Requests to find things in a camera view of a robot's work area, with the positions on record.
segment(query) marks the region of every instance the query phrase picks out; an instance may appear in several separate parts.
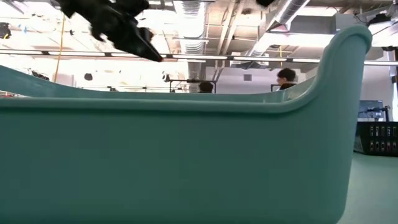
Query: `white wall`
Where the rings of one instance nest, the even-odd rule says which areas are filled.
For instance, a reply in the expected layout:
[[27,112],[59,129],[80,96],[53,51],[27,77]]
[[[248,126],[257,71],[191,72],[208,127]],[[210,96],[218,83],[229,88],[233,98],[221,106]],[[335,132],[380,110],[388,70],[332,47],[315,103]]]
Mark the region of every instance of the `white wall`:
[[[212,80],[214,67],[206,67],[206,79]],[[280,69],[269,71],[268,69],[224,68],[217,83],[217,93],[223,94],[253,94],[267,93],[271,91],[271,84],[277,84],[277,73]],[[244,74],[251,74],[252,81],[243,81]],[[296,70],[298,82],[305,80],[305,74]]]
[[[380,61],[387,61],[387,55],[379,58]],[[317,68],[307,72],[306,78],[317,74]],[[396,103],[393,103],[394,85],[391,83],[389,67],[387,66],[365,66],[362,80],[361,100],[382,100],[383,105],[391,107],[390,120],[394,111],[398,112]]]

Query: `person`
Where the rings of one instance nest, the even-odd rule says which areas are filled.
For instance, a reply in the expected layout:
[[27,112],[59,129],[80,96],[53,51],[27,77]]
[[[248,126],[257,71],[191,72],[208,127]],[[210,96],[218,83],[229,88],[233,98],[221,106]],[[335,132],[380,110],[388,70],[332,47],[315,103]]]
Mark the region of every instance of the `person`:
[[278,72],[277,74],[277,81],[278,84],[280,85],[279,90],[285,90],[287,88],[290,88],[294,85],[294,80],[296,79],[296,72],[289,69],[289,68],[284,68],[281,71]]
[[203,81],[199,84],[199,93],[213,93],[213,84],[209,81]]

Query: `ceiling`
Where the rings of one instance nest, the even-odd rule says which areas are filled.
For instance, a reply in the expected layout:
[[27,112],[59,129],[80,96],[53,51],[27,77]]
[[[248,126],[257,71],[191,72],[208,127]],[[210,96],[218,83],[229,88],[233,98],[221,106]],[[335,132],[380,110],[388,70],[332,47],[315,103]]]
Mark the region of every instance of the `ceiling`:
[[[63,51],[79,52],[118,52],[109,42],[99,42],[90,35],[90,24],[78,14],[65,21],[62,33],[63,14],[53,7],[51,0],[13,1],[14,7],[0,1],[0,22],[11,25],[12,37],[0,40],[1,49],[48,50],[60,49],[63,36]],[[366,12],[391,4],[391,1],[316,1],[310,3],[298,13],[299,16],[331,17],[334,14]],[[150,28],[155,37],[153,45],[160,53],[181,53],[180,43],[184,40],[178,35],[181,19],[170,7],[164,10],[147,10],[137,16],[140,26]],[[267,11],[259,7],[255,0],[217,0],[208,5],[206,12],[205,54],[231,54],[249,50],[259,38],[260,28]],[[266,51],[272,57],[319,58],[322,46],[281,45],[269,47]],[[368,59],[382,56],[379,48],[373,48]],[[270,67],[279,68],[280,63],[270,63]],[[282,67],[301,68],[304,72],[315,65],[282,64]]]

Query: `dark hair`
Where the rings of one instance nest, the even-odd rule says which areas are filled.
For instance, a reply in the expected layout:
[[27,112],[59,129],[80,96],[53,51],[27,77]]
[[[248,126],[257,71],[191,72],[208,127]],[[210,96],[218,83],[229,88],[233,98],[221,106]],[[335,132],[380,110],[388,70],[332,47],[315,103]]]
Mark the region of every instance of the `dark hair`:
[[213,84],[209,81],[204,81],[199,84],[200,93],[213,93]]
[[296,78],[296,72],[291,70],[290,68],[284,68],[278,72],[277,76],[279,78],[286,78],[288,82],[292,82]]

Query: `ductwork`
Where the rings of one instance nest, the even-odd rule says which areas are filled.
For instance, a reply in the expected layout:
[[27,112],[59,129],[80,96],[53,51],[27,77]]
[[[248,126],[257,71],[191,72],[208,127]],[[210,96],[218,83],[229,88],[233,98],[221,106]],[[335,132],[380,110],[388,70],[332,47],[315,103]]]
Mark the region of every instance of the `ductwork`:
[[283,31],[289,31],[289,24],[297,16],[298,11],[305,7],[310,0],[276,0],[270,7],[278,5],[274,12],[274,17],[266,20],[266,33],[256,42],[246,56],[260,57],[269,46],[274,44],[268,32],[272,29],[283,27]]
[[[180,17],[180,37],[186,38],[180,41],[182,54],[203,54],[204,41],[189,39],[204,38],[207,2],[174,1],[174,8]],[[200,70],[201,63],[188,62],[188,78],[204,78],[200,77]]]

